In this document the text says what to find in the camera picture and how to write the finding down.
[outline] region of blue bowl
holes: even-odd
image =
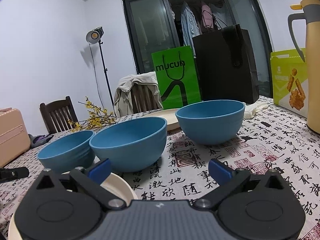
[[[167,121],[144,117],[110,126],[89,142],[100,160],[109,158],[111,167],[134,172],[152,165],[162,154],[167,140]]]
[[[48,144],[37,155],[45,168],[57,173],[64,173],[75,167],[88,168],[95,158],[89,146],[93,131],[86,130],[69,134]]]
[[[233,100],[195,103],[176,112],[179,125],[193,141],[215,145],[228,141],[239,131],[245,105]]]

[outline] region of yellow lid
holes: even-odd
[[[300,4],[291,5],[290,8],[292,10],[302,10],[305,6],[310,4],[319,4],[320,0],[302,0]]]
[[[292,10],[302,10],[302,5],[301,4],[294,4],[294,5],[291,5],[290,8]]]

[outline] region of blue shirt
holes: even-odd
[[[181,25],[183,33],[183,43],[185,46],[189,45],[192,48],[193,56],[195,57],[196,53],[193,47],[192,38],[200,35],[200,32],[196,22],[196,18],[186,2],[183,2],[181,8]]]

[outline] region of pink suitcase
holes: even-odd
[[[30,138],[18,109],[0,109],[0,168],[26,152]]]

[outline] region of bowl rim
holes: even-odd
[[[57,142],[57,141],[59,141],[59,140],[62,139],[62,138],[66,138],[66,137],[68,137],[68,136],[74,135],[74,134],[76,134],[76,133],[81,133],[81,132],[91,132],[92,134],[91,134],[90,137],[89,137],[87,140],[85,140],[83,143],[80,143],[79,145],[71,148],[70,150],[67,150],[67,151],[65,151],[65,152],[63,152],[63,153],[59,153],[59,154],[57,154],[57,155],[50,156],[50,157],[46,157],[46,158],[40,158],[40,157],[39,157],[39,154],[40,154],[44,149],[46,149],[47,146],[51,145],[52,143]],[[49,143],[49,144],[46,145],[43,149],[41,149],[40,152],[38,152],[38,154],[37,154],[37,159],[38,159],[38,160],[47,160],[47,159],[51,159],[51,158],[60,156],[60,155],[62,155],[62,154],[65,154],[65,153],[67,153],[67,152],[70,152],[70,151],[78,148],[79,146],[82,146],[82,145],[86,144],[88,141],[90,141],[90,139],[94,136],[94,134],[95,134],[95,132],[92,131],[92,130],[84,130],[84,131],[78,131],[78,132],[75,132],[75,133],[70,133],[70,134],[68,134],[68,135],[66,135],[66,136],[63,136],[63,137],[61,137],[61,138],[58,138],[57,140]]]
[[[111,127],[114,127],[114,126],[119,125],[119,124],[121,124],[121,123],[130,122],[130,121],[136,121],[136,120],[138,120],[138,119],[146,119],[146,118],[162,119],[162,120],[164,121],[164,125],[163,125],[158,131],[156,131],[156,132],[154,132],[154,133],[152,133],[152,134],[150,134],[150,135],[148,135],[148,136],[146,136],[146,137],[144,137],[144,138],[141,138],[141,139],[139,139],[139,140],[137,140],[137,141],[134,141],[134,142],[121,144],[121,145],[118,145],[118,146],[112,146],[112,147],[97,147],[97,146],[93,146],[92,143],[91,143],[91,141],[93,140],[93,138],[94,138],[95,136],[97,136],[99,133],[103,132],[103,131],[106,130],[106,129],[110,129]],[[141,142],[141,141],[143,141],[143,140],[145,140],[145,139],[148,139],[148,138],[154,136],[155,134],[160,133],[160,132],[161,132],[163,129],[165,129],[166,127],[167,127],[167,120],[164,119],[163,117],[159,117],[159,116],[148,116],[148,117],[145,117],[145,118],[144,118],[144,117],[139,117],[139,118],[136,118],[136,119],[131,119],[131,120],[127,120],[127,121],[124,121],[124,122],[120,122],[120,123],[111,125],[111,126],[105,128],[105,129],[101,130],[100,132],[97,132],[97,133],[90,139],[89,145],[90,145],[90,147],[91,147],[92,149],[117,149],[117,148],[120,148],[120,147],[129,146],[129,145],[132,145],[132,144],[135,144],[135,143],[139,143],[139,142]]]
[[[216,101],[232,101],[232,102],[237,102],[237,103],[241,103],[241,104],[243,105],[243,107],[242,107],[240,110],[235,111],[235,112],[230,113],[230,114],[223,114],[223,115],[211,116],[211,117],[184,117],[184,116],[178,115],[178,112],[179,112],[180,110],[182,110],[183,108],[185,108],[185,107],[192,106],[192,105],[196,105],[196,104],[201,104],[201,103],[206,103],[206,102],[216,102]],[[225,116],[237,114],[237,113],[243,111],[244,109],[245,109],[245,104],[244,104],[243,102],[240,102],[240,101],[237,101],[237,100],[227,100],[227,99],[209,100],[209,101],[202,101],[202,102],[194,103],[194,104],[187,105],[187,106],[184,106],[184,107],[180,108],[180,109],[176,112],[176,117],[183,118],[183,119],[191,119],[191,120],[197,120],[197,119],[214,119],[214,118],[225,117]]]

